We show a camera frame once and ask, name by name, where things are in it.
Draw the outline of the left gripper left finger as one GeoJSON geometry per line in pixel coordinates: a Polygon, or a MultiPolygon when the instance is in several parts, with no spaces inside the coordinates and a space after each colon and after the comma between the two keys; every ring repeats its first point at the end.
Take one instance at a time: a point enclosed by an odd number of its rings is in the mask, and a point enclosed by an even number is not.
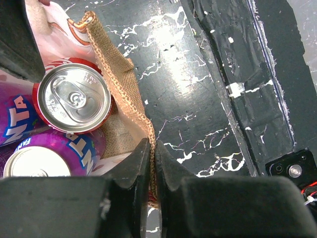
{"type": "Polygon", "coordinates": [[[3,238],[143,238],[150,143],[142,139],[100,177],[5,178],[0,182],[3,238]]]}

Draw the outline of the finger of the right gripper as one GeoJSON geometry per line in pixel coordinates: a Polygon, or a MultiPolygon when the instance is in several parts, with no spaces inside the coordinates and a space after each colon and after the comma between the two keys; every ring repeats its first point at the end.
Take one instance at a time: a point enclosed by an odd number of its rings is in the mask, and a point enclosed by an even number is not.
{"type": "Polygon", "coordinates": [[[30,82],[45,74],[23,0],[0,2],[0,69],[30,82]]]}

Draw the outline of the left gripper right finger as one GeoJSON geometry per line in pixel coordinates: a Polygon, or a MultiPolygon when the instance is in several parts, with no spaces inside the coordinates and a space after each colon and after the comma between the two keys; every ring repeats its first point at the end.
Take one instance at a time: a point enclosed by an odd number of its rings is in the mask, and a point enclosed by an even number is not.
{"type": "Polygon", "coordinates": [[[314,238],[316,221],[284,177],[200,178],[155,150],[164,238],[314,238]]]}

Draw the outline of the brown canvas tote bag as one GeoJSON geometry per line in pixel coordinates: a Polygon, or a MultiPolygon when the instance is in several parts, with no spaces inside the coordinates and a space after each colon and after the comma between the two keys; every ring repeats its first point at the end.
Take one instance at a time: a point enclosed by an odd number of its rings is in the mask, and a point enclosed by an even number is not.
{"type": "Polygon", "coordinates": [[[24,2],[43,65],[66,53],[61,46],[62,39],[79,48],[79,57],[92,56],[114,97],[121,120],[136,141],[149,139],[150,155],[154,156],[155,130],[145,114],[134,64],[111,42],[97,15],[86,11],[82,20],[75,22],[50,0],[24,2]]]}

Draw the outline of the purple soda can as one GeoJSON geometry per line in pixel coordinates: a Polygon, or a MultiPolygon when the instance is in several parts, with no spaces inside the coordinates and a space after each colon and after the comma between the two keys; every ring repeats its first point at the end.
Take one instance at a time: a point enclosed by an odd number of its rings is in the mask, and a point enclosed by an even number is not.
{"type": "Polygon", "coordinates": [[[99,129],[80,135],[48,130],[23,140],[10,151],[1,175],[88,176],[105,150],[106,138],[99,129]]]}
{"type": "Polygon", "coordinates": [[[0,83],[0,145],[5,146],[44,132],[49,126],[35,110],[33,85],[0,83]]]}

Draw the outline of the red soda can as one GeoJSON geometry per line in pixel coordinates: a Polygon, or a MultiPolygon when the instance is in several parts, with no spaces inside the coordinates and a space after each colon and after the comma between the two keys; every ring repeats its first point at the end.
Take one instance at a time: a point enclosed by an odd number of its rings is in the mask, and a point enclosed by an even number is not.
{"type": "Polygon", "coordinates": [[[71,134],[99,128],[114,105],[97,65],[74,57],[48,63],[42,81],[33,86],[32,99],[48,126],[71,134]]]}

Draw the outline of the purple soda can front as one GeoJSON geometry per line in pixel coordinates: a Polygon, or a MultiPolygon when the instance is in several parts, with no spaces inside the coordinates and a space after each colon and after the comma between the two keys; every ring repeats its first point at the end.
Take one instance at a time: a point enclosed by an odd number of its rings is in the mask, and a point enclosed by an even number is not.
{"type": "Polygon", "coordinates": [[[80,135],[48,130],[23,140],[10,151],[1,175],[88,176],[105,150],[106,138],[99,129],[80,135]]]}

